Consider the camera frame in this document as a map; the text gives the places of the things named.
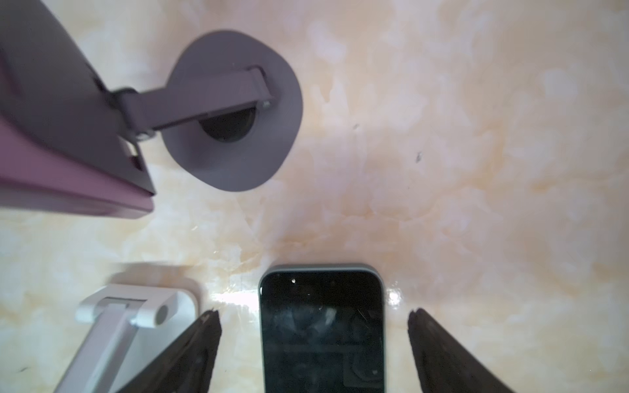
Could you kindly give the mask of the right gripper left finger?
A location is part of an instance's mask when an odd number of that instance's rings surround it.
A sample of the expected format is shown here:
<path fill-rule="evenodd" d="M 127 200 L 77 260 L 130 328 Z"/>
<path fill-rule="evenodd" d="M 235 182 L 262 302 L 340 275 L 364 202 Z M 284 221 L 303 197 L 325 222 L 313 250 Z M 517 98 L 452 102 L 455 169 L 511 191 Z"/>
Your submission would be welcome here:
<path fill-rule="evenodd" d="M 208 393 L 221 334 L 219 312 L 204 312 L 120 391 Z"/>

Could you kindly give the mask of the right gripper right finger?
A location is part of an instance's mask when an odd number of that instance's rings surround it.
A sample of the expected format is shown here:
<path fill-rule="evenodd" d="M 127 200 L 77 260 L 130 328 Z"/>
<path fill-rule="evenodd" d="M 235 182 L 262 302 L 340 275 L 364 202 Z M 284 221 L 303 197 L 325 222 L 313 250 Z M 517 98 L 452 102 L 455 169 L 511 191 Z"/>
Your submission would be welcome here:
<path fill-rule="evenodd" d="M 410 312 L 408 335 L 423 392 L 513 393 L 425 309 Z"/>

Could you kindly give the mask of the white phone stand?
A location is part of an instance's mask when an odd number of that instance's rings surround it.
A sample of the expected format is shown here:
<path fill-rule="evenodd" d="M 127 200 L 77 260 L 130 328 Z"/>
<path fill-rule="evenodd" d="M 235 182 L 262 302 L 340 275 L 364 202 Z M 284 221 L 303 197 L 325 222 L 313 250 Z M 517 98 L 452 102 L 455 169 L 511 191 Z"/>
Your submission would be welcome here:
<path fill-rule="evenodd" d="M 198 316 L 198 298 L 184 289 L 104 286 L 75 312 L 91 329 L 55 391 L 119 391 Z"/>

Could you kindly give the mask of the black phone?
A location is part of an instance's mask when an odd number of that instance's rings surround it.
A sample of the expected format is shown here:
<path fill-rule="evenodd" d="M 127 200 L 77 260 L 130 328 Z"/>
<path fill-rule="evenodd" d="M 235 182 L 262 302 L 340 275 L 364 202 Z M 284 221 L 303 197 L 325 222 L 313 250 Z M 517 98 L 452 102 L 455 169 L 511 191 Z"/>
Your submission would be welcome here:
<path fill-rule="evenodd" d="M 384 392 L 385 290 L 365 264 L 276 265 L 259 287 L 267 392 Z"/>

